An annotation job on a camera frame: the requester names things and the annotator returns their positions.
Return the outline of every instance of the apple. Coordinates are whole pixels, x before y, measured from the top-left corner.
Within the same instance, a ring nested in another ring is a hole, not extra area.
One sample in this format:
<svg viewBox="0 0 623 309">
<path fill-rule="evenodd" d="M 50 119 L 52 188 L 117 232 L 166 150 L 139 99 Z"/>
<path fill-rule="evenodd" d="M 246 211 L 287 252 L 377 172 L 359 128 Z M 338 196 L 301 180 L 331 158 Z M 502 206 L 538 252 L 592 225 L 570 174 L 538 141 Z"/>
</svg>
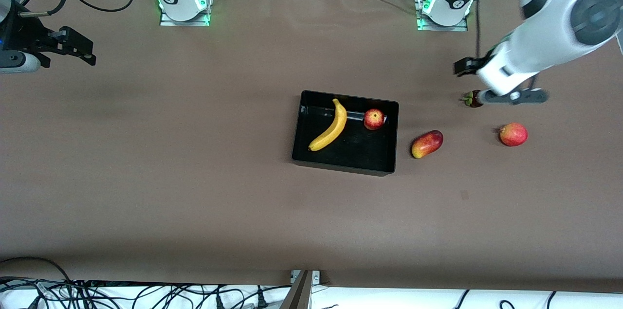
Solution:
<svg viewBox="0 0 623 309">
<path fill-rule="evenodd" d="M 385 116 L 380 110 L 373 108 L 368 109 L 363 115 L 363 125 L 369 130 L 376 130 L 385 123 Z"/>
<path fill-rule="evenodd" d="M 441 144 L 443 144 L 443 134 L 439 130 L 429 131 L 413 141 L 411 154 L 415 158 L 422 158 L 438 150 Z"/>
<path fill-rule="evenodd" d="M 519 146 L 528 139 L 528 130 L 519 123 L 510 123 L 500 129 L 500 141 L 507 146 Z"/>
</svg>

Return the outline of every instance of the black tray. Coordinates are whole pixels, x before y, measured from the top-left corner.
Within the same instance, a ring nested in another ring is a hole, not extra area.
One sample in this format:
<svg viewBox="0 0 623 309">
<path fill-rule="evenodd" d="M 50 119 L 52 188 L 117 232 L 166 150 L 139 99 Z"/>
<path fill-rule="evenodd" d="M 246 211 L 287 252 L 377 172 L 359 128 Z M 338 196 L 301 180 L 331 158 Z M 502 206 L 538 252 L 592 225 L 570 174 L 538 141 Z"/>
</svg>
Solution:
<svg viewBox="0 0 623 309">
<path fill-rule="evenodd" d="M 333 143 L 311 152 L 309 144 L 333 122 L 334 98 L 347 109 L 347 124 Z M 385 124 L 377 130 L 363 125 L 365 111 L 372 108 L 385 114 Z M 396 169 L 397 136 L 398 102 L 305 90 L 298 108 L 292 160 L 307 167 L 385 176 Z"/>
</svg>

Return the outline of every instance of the yellow banana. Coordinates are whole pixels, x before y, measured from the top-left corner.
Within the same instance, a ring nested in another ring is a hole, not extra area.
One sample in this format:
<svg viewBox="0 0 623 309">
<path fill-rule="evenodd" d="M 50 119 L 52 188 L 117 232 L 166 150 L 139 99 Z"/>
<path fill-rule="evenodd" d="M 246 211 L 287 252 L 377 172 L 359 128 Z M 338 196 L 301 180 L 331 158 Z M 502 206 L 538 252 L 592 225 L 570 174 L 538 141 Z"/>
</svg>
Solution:
<svg viewBox="0 0 623 309">
<path fill-rule="evenodd" d="M 344 130 L 344 126 L 347 124 L 347 110 L 341 105 L 338 99 L 334 98 L 333 103 L 335 104 L 335 116 L 333 118 L 333 123 L 331 126 L 325 130 L 318 138 L 315 138 L 309 145 L 310 151 L 318 151 L 319 149 L 323 149 L 327 147 L 330 143 L 335 140 L 342 130 Z"/>
</svg>

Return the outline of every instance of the table surface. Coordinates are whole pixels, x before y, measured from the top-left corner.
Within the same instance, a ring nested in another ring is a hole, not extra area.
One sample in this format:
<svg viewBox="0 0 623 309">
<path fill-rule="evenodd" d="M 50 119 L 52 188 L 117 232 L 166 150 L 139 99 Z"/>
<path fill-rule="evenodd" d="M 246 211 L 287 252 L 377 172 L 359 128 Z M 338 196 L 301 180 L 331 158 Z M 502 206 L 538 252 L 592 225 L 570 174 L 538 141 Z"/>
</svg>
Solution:
<svg viewBox="0 0 623 309">
<path fill-rule="evenodd" d="M 542 72 L 543 105 L 470 109 L 458 99 L 482 85 L 452 63 L 474 54 L 473 18 L 420 32 L 412 4 L 216 0 L 211 26 L 176 28 L 153 0 L 115 14 L 68 0 L 43 21 L 92 39 L 97 65 L 53 55 L 0 78 L 0 255 L 106 280 L 274 283 L 305 268 L 347 286 L 620 289 L 616 42 Z M 518 0 L 483 0 L 481 21 L 487 48 L 521 23 Z M 396 172 L 293 164 L 303 90 L 398 101 Z M 509 122 L 526 144 L 496 140 Z M 443 147 L 411 158 L 433 129 Z"/>
</svg>

